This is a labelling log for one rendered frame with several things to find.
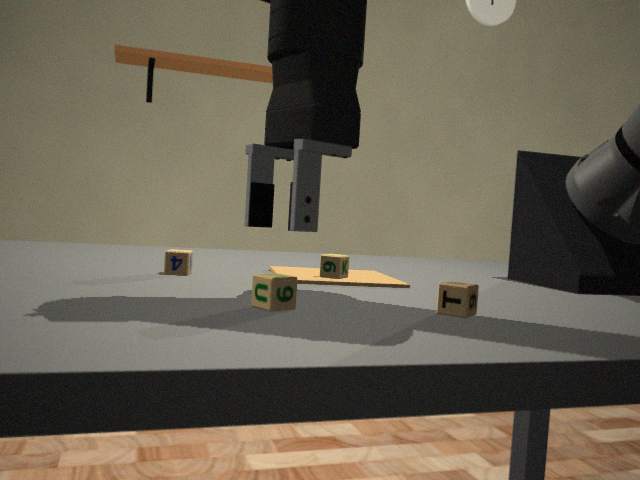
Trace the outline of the tan flat mat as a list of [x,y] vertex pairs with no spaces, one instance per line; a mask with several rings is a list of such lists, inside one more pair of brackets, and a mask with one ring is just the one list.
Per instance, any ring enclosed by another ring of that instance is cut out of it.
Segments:
[[297,284],[410,288],[410,284],[376,271],[349,270],[347,278],[334,279],[320,277],[320,268],[270,266],[270,270],[297,277]]

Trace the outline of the tan wooden letter block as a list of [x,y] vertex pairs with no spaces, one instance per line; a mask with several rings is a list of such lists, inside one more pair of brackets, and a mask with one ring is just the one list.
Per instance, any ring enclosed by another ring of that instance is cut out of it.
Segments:
[[165,275],[187,276],[192,273],[193,251],[167,250],[165,251]]
[[320,257],[320,277],[342,279],[349,272],[349,256],[338,254],[322,254]]
[[251,306],[270,312],[295,310],[297,280],[279,273],[254,274]]
[[477,314],[477,284],[442,282],[438,284],[437,314],[468,318]]

